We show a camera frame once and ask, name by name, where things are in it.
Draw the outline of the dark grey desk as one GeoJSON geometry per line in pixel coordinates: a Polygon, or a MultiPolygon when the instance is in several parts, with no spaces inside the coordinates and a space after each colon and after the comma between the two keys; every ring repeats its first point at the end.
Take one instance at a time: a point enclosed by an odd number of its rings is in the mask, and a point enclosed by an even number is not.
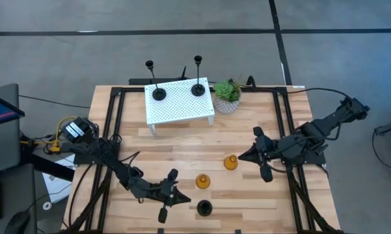
{"type": "Polygon", "coordinates": [[[10,219],[18,212],[27,210],[29,220],[23,234],[36,234],[36,201],[34,168],[25,164],[0,172],[0,234],[10,219]]]}

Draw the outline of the black stand beam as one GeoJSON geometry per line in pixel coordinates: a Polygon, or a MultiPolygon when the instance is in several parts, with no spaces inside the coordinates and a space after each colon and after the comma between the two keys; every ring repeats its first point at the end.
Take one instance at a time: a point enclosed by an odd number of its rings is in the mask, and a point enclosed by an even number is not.
{"type": "Polygon", "coordinates": [[[34,169],[39,172],[43,172],[67,181],[73,181],[75,174],[74,170],[37,156],[31,152],[21,152],[20,164],[32,164],[34,169]]]}

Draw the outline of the short black candlestick holder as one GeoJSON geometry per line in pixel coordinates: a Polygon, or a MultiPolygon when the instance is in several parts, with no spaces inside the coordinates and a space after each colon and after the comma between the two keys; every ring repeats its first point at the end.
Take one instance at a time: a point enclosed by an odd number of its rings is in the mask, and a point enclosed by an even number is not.
{"type": "Polygon", "coordinates": [[[201,200],[199,201],[196,209],[200,216],[209,216],[212,213],[213,207],[210,201],[201,200]]]}

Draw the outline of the white perforated metal shelf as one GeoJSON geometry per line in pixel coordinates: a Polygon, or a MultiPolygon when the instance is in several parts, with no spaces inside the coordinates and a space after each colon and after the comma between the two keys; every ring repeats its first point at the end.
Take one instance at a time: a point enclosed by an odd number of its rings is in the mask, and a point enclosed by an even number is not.
{"type": "Polygon", "coordinates": [[[206,77],[160,83],[158,85],[149,84],[144,86],[144,95],[146,123],[153,135],[158,124],[199,118],[207,118],[209,124],[213,124],[215,111],[206,77]],[[191,92],[191,88],[197,83],[205,88],[202,96],[194,96],[191,92]],[[162,88],[167,94],[161,101],[155,100],[152,95],[157,88],[162,88]]]}

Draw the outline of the amber ribbed glass candle holder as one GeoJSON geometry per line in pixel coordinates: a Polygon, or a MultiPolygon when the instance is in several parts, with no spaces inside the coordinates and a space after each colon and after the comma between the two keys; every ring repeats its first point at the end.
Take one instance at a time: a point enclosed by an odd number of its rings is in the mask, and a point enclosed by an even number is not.
{"type": "Polygon", "coordinates": [[[224,158],[223,164],[227,170],[235,170],[238,166],[237,157],[235,155],[227,156],[224,158]]]}
{"type": "Polygon", "coordinates": [[[199,189],[207,189],[211,184],[211,180],[208,175],[200,174],[196,177],[196,186],[199,189]]]}

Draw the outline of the tall black candlestick holder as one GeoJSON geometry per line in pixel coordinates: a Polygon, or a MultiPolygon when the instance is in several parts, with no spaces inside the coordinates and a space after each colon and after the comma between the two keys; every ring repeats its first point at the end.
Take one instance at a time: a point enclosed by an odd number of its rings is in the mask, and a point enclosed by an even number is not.
{"type": "MultiPolygon", "coordinates": [[[[155,79],[155,75],[154,75],[154,62],[152,60],[147,60],[145,62],[145,66],[150,70],[151,74],[152,74],[152,79],[154,80],[155,79]]],[[[157,83],[155,83],[155,90],[152,92],[152,97],[156,100],[156,101],[162,101],[166,98],[166,91],[160,87],[158,87],[157,83]]]]}
{"type": "Polygon", "coordinates": [[[196,79],[196,83],[191,88],[191,92],[194,96],[202,96],[205,92],[204,86],[199,82],[199,67],[202,62],[202,57],[200,55],[196,55],[194,57],[194,60],[196,64],[197,79],[196,79]]]}

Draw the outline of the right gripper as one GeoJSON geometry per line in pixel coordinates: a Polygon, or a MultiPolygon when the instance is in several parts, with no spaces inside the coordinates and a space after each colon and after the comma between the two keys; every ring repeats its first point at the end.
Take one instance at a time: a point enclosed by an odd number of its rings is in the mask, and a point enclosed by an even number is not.
{"type": "Polygon", "coordinates": [[[272,167],[268,162],[276,159],[275,154],[275,141],[266,136],[261,127],[254,127],[253,133],[256,136],[255,143],[244,153],[242,153],[238,159],[240,161],[248,161],[256,163],[260,167],[261,178],[266,182],[272,182],[272,171],[281,173],[282,170],[272,167]]]}

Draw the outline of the black computer mouse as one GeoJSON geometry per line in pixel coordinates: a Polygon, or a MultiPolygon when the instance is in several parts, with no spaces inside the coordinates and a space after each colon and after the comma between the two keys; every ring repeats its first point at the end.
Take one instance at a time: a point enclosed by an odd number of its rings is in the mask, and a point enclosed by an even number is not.
{"type": "Polygon", "coordinates": [[[30,216],[27,211],[17,212],[8,222],[4,234],[24,234],[30,216]]]}

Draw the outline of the white paper sheet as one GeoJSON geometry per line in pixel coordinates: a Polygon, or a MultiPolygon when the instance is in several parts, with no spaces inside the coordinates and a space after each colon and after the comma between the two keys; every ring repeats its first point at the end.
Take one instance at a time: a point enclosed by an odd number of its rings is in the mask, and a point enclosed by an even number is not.
{"type": "MultiPolygon", "coordinates": [[[[57,164],[67,167],[69,169],[75,170],[76,166],[74,165],[75,155],[71,154],[67,158],[60,159],[56,161],[57,164]]],[[[57,203],[69,196],[70,189],[72,188],[72,182],[55,177],[50,174],[43,173],[44,182],[47,188],[47,193],[50,194],[50,202],[57,203]]]]}

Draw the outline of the grey monitor with blue screen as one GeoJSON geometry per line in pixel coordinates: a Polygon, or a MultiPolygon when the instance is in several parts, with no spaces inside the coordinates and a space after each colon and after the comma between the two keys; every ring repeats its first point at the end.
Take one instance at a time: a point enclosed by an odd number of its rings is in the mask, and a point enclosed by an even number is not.
{"type": "Polygon", "coordinates": [[[16,83],[0,87],[0,171],[19,165],[20,118],[19,86],[16,83]]]}

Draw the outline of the green succulent in patterned pot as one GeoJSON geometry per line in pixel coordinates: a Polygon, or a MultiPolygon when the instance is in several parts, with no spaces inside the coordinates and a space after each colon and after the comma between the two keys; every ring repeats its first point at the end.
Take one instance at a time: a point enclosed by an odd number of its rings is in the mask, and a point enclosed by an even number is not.
{"type": "Polygon", "coordinates": [[[215,93],[213,106],[221,114],[235,112],[240,104],[241,84],[228,79],[213,85],[215,93]]]}

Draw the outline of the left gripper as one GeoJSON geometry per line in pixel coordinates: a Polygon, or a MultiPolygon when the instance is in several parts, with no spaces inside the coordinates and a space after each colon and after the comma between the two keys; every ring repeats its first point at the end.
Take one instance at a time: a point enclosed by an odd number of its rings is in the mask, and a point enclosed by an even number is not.
{"type": "Polygon", "coordinates": [[[138,186],[141,186],[141,189],[145,192],[145,198],[163,203],[163,207],[160,209],[158,215],[158,221],[162,224],[167,219],[167,207],[191,202],[191,198],[188,198],[188,196],[180,192],[175,186],[177,176],[177,169],[172,169],[168,176],[158,184],[149,183],[144,179],[138,180],[138,186]]]}

